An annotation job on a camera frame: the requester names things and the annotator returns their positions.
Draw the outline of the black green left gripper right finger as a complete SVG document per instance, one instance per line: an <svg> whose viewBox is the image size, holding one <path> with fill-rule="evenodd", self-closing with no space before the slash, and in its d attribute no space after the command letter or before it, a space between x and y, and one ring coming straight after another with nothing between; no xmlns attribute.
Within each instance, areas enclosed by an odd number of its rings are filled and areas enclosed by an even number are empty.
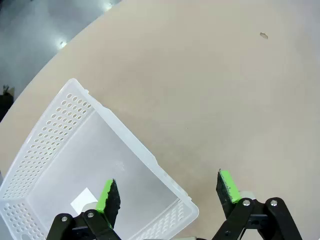
<svg viewBox="0 0 320 240"><path fill-rule="evenodd" d="M264 240L301 240L302 236L283 199L272 197L261 203L241 196L227 170L217 173L216 192L226 220L214 240L240 240L246 230L257 230Z"/></svg>

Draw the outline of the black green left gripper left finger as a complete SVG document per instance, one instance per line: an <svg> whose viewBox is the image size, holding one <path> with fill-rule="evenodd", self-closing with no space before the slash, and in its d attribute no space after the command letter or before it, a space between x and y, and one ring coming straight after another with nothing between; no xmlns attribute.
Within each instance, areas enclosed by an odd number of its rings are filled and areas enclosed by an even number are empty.
<svg viewBox="0 0 320 240"><path fill-rule="evenodd" d="M73 217L60 213L54 218L48 240L119 240L114 227L121 199L115 179L109 179L95 208Z"/></svg>

